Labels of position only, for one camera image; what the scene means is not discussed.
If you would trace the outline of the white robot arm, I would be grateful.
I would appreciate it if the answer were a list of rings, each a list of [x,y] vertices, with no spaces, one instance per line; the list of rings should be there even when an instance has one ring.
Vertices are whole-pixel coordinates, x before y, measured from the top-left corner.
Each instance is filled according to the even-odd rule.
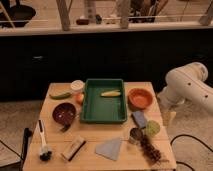
[[[170,70],[166,76],[166,86],[157,95],[163,112],[163,125],[168,126],[176,116],[174,108],[186,100],[213,114],[213,88],[205,84],[207,67],[200,62],[192,62]]]

